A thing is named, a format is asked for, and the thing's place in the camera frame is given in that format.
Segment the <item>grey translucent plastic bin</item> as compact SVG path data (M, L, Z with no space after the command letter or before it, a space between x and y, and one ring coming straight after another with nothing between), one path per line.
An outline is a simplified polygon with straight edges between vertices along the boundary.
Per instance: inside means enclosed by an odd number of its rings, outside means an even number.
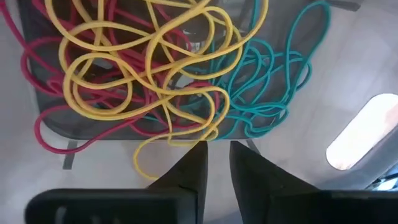
M21 74L22 49L0 16L0 224L24 224L35 195L56 188L144 187L131 164L137 141L98 141L78 153L71 170L44 150L32 126L34 92ZM285 122L256 139L261 154L321 188L364 188L398 160L371 151L350 170L327 161L328 146L376 95L398 95L398 0L364 0L360 9L332 10L328 35L312 58L313 76L290 104Z

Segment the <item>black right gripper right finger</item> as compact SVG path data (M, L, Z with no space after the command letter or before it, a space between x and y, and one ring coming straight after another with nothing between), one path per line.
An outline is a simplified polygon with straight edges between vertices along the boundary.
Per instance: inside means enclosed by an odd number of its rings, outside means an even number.
M244 224L398 224L398 192L321 190L238 141L229 163Z

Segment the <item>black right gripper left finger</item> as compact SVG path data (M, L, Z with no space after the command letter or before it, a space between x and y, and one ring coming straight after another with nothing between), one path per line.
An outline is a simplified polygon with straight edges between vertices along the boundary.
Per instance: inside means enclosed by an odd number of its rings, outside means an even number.
M200 141L144 189L52 189L33 197L25 224L202 224L208 144Z

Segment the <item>yellow rubber band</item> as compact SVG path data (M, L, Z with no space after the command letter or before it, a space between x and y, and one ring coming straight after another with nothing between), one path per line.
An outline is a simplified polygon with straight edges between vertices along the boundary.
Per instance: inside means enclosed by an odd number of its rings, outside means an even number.
M217 92L220 92L224 96L224 108L223 108L223 111L221 112L221 114L218 116L218 119L216 121L213 121L213 118L215 117L215 113L216 113L215 102L213 101L212 97L208 94L209 91L217 91ZM149 174L146 174L139 166L139 153L145 145L149 144L152 141L158 140L160 138L167 138L168 144L170 144L172 146L190 146L192 148L200 141L206 141L206 137L208 137L218 127L218 125L222 122L222 120L224 120L225 116L227 115L227 113L229 111L230 99L229 99L229 95L228 95L227 91L220 87L207 86L207 87L203 87L203 88L191 88L186 91L176 90L173 95L170 95L170 97L177 96L178 94L179 95L193 95L193 94L197 94L197 93L203 94L209 102L210 115L207 120L203 120L203 119L199 118L198 116L180 111L179 109L177 109L176 107L171 105L169 103L169 100L166 100L165 98L162 99L162 106L164 107L164 111L166 112L167 122L170 125L169 132L166 134L159 134L159 135L156 135L149 139L146 139L145 141L141 142L140 145L137 147L137 149L134 151L134 154L132 157L132 164L134 165L134 168L139 175L141 175L142 177L149 179L149 180L157 180L158 179L158 177L156 177L156 176L151 176ZM178 115L179 117L186 118L191 121L200 123L201 126L192 128L192 129L189 129L186 131L174 132L172 130L169 111ZM199 138L192 140L190 142L176 142L176 143L171 142L171 138L173 136L182 136L182 135L187 135L187 134L191 134L191 133L196 133L196 132L199 132L204 129L206 129L206 131Z
M123 50L123 49L128 49L130 47L133 47L135 45L144 43L149 40L153 40L155 42L158 42L164 46L167 46L171 49L177 50L179 52L185 53L187 55L191 55L190 52L188 52L185 49L182 49L174 44L171 44L169 42L166 42L165 40L160 40L156 39L156 37L160 38L162 35L160 32L161 31L168 31L169 29L172 29L175 26L179 26L180 24L188 21L189 19L196 17L199 14L202 14L205 12L205 6L210 2L210 0L202 0L197 4L190 5L188 4L189 10L181 14L180 16L176 17L175 19L172 19L170 22L166 23L158 32L153 33L153 34L148 34L144 31L135 29L133 27L126 26L124 24L118 24L115 22L111 21L89 21L84 24L80 24L79 26L76 26L72 30L66 30L64 26L60 23L58 20L58 17L55 14L55 11L53 9L53 2L52 0L45 0L45 7L47 14L52 21L53 25L58 29L58 31L66 38L67 40L73 42L74 44L79 45L80 47L89 49L89 50L94 50L97 52L112 52L112 51L117 51L117 50ZM142 35L142 38L139 40L135 40L132 42L128 42L125 44L120 44L120 45L108 45L106 39L104 39L104 45L93 45L89 44L87 42L84 42L80 39L77 39L72 32L83 32L84 30L87 29L95 29L95 28L104 28L104 27L110 27L110 28L115 28L115 29L121 29L121 30L126 30L129 32L137 33L139 35Z
M93 83L85 82L82 77L84 76L86 70L80 70L78 75L75 75L75 70L77 66L85 61L88 64L92 64L95 58L104 58L108 60L112 60L116 62L119 67L121 67L122 74L125 77L130 77L135 74L135 71L123 60L119 57L114 56L112 54L94 52L82 55L75 59L69 66L65 67L65 76L63 79L63 95L67 104L78 114L85 116L87 118L100 120L100 121L115 121L122 120L126 118L132 118L142 113L141 109L132 110L125 112L124 110L127 108L129 103L132 100L132 83L127 83L127 96L124 99L123 103L119 106L110 109L110 110L102 110L97 109L90 106L87 102L85 102L79 95L78 88L80 86L85 87L89 90L104 90L111 88L112 85L110 83L105 83L104 85L96 86Z
M202 55L199 53L192 53L190 51L187 51L185 49L181 49L180 47L174 45L174 44L170 44L168 42L163 42L161 37L168 31L172 30L173 28L179 26L180 24L192 19L193 17L199 15L199 14L204 14L206 15L208 11L212 10L219 10L220 14L222 16L225 16L224 21L221 21L215 17L210 17L209 23L210 25L213 25L215 22L218 22L222 25L224 25L227 28L227 31L234 31L236 33L237 38L240 38L240 33L239 31L235 28L235 26L233 26L231 24L231 21L229 20L229 15L228 13L226 13L222 8L219 7L213 7L213 6L208 6L207 4L210 2L210 0L202 0L200 2L193 2L193 3L182 3L182 2L176 2L176 1L170 1L170 0L146 0L148 2L154 2L156 4L163 4L166 6L173 6L173 7L182 7L182 8L187 8L188 10L186 12L184 12L183 14L181 14L180 16L172 19L171 21L169 21L168 23L166 23L164 26L162 26L160 28L160 30L158 30L157 32L154 33L154 36L150 38L149 40L149 45L147 47L147 53L146 53L146 60L145 60L145 72L144 75L147 78L150 78L150 76L153 73L158 73L161 72L163 70L166 69L178 69L180 67L184 67L188 64L192 64L192 63L198 63L198 62L202 62L202 61L207 61L213 58L217 58L220 57L222 55L226 55L236 49L239 50L238 54L242 53L242 49L243 49L243 44L245 44L249 39L251 39L256 33L257 31L261 28L263 22L266 19L267 16L267 12L269 9L269 1L268 0L262 0L262 9L261 9L261 14L258 17L258 21L256 23L256 25L252 28L252 30L250 31L250 33L247 34L247 36L245 36L245 38L240 39L239 42L235 43L234 45L228 45L227 48L221 48L219 51L217 52L213 52L211 54L208 55ZM152 60L152 53L156 47L156 45L158 43L161 43L164 46L168 46L171 49L174 49L178 52L181 52L185 55L187 55L187 58L184 58L181 61L175 62L175 63L170 63L167 64L163 67L157 67L156 69L154 69L153 71L150 71L150 61Z

